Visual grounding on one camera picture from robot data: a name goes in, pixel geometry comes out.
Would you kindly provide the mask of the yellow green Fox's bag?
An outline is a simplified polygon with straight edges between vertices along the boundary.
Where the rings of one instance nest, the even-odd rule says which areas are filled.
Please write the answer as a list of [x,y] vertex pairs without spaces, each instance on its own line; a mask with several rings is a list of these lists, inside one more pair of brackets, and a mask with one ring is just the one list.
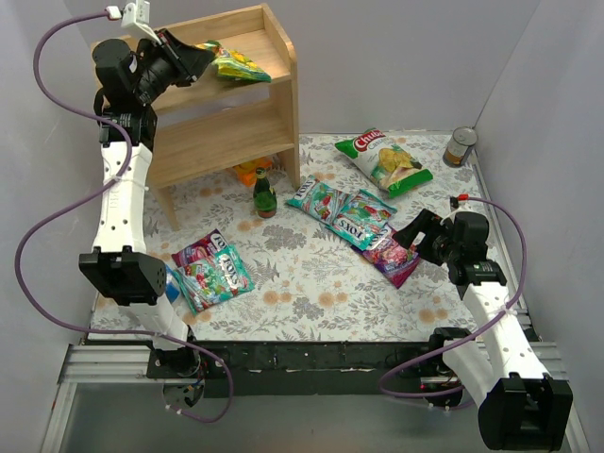
[[270,83],[272,81],[271,76],[255,61],[235,49],[224,47],[218,41],[202,42],[196,44],[195,47],[213,53],[214,60],[211,65],[221,78],[253,83]]

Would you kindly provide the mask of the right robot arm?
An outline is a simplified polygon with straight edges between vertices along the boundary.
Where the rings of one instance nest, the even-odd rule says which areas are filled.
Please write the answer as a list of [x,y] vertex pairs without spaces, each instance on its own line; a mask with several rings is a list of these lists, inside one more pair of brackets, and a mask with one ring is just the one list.
[[492,450],[559,450],[572,390],[550,375],[512,312],[505,275],[487,257],[487,218],[472,211],[442,218],[421,210],[394,239],[409,247],[419,234],[420,258],[447,267],[485,346],[480,350],[469,334],[436,350],[477,404],[483,442]]

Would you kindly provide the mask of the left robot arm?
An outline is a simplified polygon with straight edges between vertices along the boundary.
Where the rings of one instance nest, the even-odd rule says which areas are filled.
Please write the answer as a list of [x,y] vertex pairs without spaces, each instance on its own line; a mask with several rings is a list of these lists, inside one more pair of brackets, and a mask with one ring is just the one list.
[[164,262],[146,252],[143,204],[158,121],[152,104],[171,86],[191,86],[213,59],[166,28],[140,39],[135,49],[109,39],[92,50],[100,83],[93,111],[103,181],[110,187],[102,195],[92,252],[80,255],[78,266],[99,293],[155,334],[159,365],[185,378],[199,371],[201,360],[184,346],[193,334],[167,297]]

